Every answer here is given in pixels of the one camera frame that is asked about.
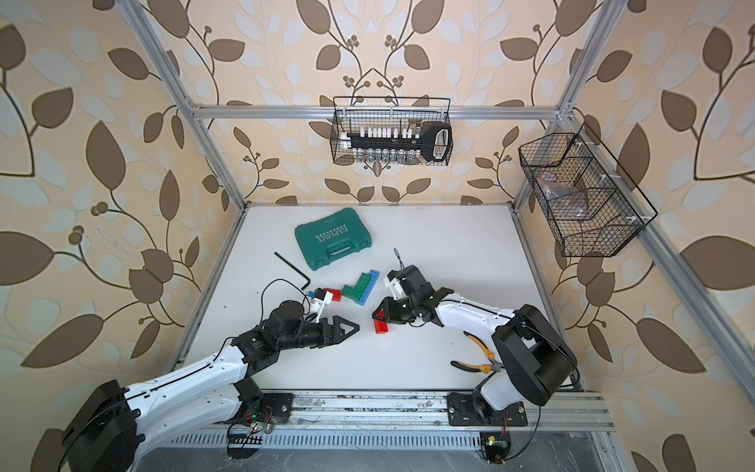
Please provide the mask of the red lego brick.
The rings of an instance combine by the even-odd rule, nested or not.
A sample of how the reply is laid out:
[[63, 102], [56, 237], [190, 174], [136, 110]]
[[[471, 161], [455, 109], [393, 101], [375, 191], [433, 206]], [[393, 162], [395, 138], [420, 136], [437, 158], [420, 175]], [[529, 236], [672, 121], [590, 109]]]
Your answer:
[[342, 299], [342, 294], [339, 290], [334, 289], [326, 289], [326, 292], [330, 293], [332, 295], [332, 301], [333, 302], [340, 302]]
[[374, 325], [376, 334], [387, 334], [389, 332], [389, 326], [384, 322], [375, 321]]

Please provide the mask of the blue lego brick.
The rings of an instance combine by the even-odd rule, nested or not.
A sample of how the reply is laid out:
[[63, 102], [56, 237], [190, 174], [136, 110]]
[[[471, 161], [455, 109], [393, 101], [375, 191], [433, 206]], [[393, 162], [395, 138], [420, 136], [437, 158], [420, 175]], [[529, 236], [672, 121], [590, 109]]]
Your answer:
[[371, 279], [371, 281], [370, 281], [370, 283], [368, 285], [368, 288], [367, 288], [366, 292], [362, 296], [362, 299], [360, 301], [356, 302], [356, 304], [359, 305], [359, 306], [364, 306], [366, 304], [366, 302], [369, 299], [372, 291], [374, 290], [375, 285], [377, 284], [377, 282], [379, 280], [379, 272], [378, 271], [374, 271], [372, 269], [368, 273], [369, 273], [369, 275], [371, 275], [372, 279]]

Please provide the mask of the green lego brick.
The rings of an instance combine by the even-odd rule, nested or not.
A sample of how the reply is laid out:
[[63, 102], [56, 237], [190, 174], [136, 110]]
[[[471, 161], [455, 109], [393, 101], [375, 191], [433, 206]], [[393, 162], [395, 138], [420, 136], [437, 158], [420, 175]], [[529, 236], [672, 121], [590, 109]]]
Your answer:
[[360, 301], [366, 292], [371, 279], [369, 273], [362, 273], [354, 285], [344, 285], [341, 289], [341, 295], [354, 302]]

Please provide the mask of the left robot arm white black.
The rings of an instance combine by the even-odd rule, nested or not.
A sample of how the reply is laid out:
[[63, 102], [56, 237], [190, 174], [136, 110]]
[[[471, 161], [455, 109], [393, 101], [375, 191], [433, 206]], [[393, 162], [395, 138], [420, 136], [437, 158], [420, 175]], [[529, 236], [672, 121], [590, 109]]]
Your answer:
[[128, 387], [116, 380], [99, 385], [63, 433], [57, 466], [127, 471], [158, 446], [259, 405], [263, 395], [253, 377], [284, 350], [337, 345], [359, 330], [340, 316], [313, 318], [300, 302], [284, 301], [194, 364]]

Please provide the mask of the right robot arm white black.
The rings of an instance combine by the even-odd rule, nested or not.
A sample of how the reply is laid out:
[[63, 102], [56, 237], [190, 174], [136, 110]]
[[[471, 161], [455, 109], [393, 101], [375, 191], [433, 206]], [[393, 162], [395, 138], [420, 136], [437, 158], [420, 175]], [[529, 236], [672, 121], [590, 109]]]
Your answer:
[[472, 302], [450, 288], [435, 289], [414, 265], [390, 271], [383, 283], [390, 295], [373, 312], [375, 322], [452, 328], [483, 348], [487, 365], [453, 363], [462, 371], [486, 375], [471, 394], [481, 421], [523, 401], [545, 406], [577, 372], [574, 353], [532, 305], [511, 310]]

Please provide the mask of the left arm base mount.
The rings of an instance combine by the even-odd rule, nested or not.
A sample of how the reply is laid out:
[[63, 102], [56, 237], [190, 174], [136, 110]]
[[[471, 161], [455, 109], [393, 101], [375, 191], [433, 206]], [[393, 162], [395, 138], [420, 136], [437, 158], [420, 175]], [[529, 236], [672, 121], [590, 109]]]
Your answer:
[[240, 406], [228, 424], [286, 424], [293, 411], [293, 393], [264, 393], [252, 378], [233, 385]]

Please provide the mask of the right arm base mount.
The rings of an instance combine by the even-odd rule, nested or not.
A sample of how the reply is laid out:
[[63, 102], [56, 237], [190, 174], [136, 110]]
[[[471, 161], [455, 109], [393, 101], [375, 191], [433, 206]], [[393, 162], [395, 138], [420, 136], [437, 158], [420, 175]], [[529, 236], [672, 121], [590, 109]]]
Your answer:
[[526, 427], [524, 404], [514, 403], [495, 410], [474, 393], [450, 393], [446, 397], [448, 423], [454, 427]]

